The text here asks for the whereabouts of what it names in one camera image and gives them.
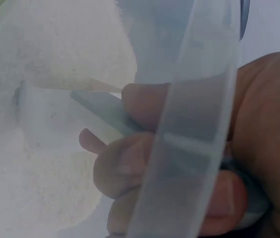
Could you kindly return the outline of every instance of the skin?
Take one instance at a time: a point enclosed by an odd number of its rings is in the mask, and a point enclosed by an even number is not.
[[[99,154],[94,167],[96,186],[115,199],[108,218],[108,238],[123,238],[128,228],[167,87],[131,84],[122,91],[126,111],[147,132],[108,146],[87,129],[79,137],[83,148]],[[243,217],[247,192],[236,174],[220,171],[200,235],[280,238],[280,53],[239,69],[225,152],[258,178],[273,209],[255,226],[228,233]]]

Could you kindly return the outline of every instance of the finger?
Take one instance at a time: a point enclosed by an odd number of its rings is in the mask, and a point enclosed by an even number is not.
[[[115,141],[98,156],[94,183],[106,196],[117,198],[141,185],[154,135],[137,133]]]
[[[210,201],[202,236],[218,236],[233,230],[247,208],[247,191],[243,180],[233,172],[221,171]]]
[[[130,190],[113,203],[107,225],[110,234],[126,233],[139,191],[140,188]],[[242,180],[232,172],[220,172],[200,235],[216,236],[232,230],[240,222],[246,206],[247,195]]]
[[[256,78],[256,75],[260,74],[260,72],[265,69],[266,62],[269,62],[273,57],[274,55],[269,55],[260,58],[238,70],[228,140],[230,140],[233,135],[239,108],[241,107],[248,88],[252,84],[254,78]],[[222,75],[205,78],[199,81],[183,81],[182,84],[184,86],[181,88],[183,93],[182,95],[178,95],[179,98],[177,99],[179,108],[185,112],[198,111],[200,114],[209,113],[209,115],[202,115],[205,119],[217,118],[218,99],[221,98],[223,87],[225,86],[221,76]],[[122,90],[122,101],[126,111],[134,120],[142,124],[145,129],[155,130],[163,110],[169,86],[169,83],[155,85],[128,84]],[[194,108],[194,102],[196,101],[208,101],[208,106],[210,106],[210,108]]]
[[[79,134],[79,143],[82,148],[95,154],[100,154],[106,148],[106,144],[87,128],[82,130]]]
[[[155,130],[162,113],[169,84],[128,84],[122,102],[129,115],[144,129]]]

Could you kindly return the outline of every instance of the clear plastic container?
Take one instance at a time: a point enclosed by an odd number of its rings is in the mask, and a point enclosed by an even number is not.
[[[132,82],[172,82],[175,75],[207,78],[231,69],[233,76],[238,27],[218,27],[225,21],[239,24],[240,6],[233,2],[5,0],[0,6],[0,237],[107,236],[112,200],[93,185],[96,156],[78,146],[84,125],[72,117],[66,98],[73,89],[90,89],[89,78],[121,89]],[[194,11],[197,3],[203,11]],[[207,24],[191,25],[192,15]],[[198,35],[190,35],[188,26]],[[50,103],[27,107],[33,115],[54,121],[62,115],[46,130],[37,129],[40,136],[59,138],[49,153],[37,154],[24,139],[18,110],[24,80],[41,89],[40,103]],[[70,147],[68,138],[74,141]]]

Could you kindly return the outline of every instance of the white powder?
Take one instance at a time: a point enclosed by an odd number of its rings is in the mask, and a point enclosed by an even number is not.
[[[14,93],[88,88],[95,78],[122,88],[137,64],[110,0],[18,0],[0,24],[0,237],[52,237],[93,211],[95,155],[42,156],[27,149]]]

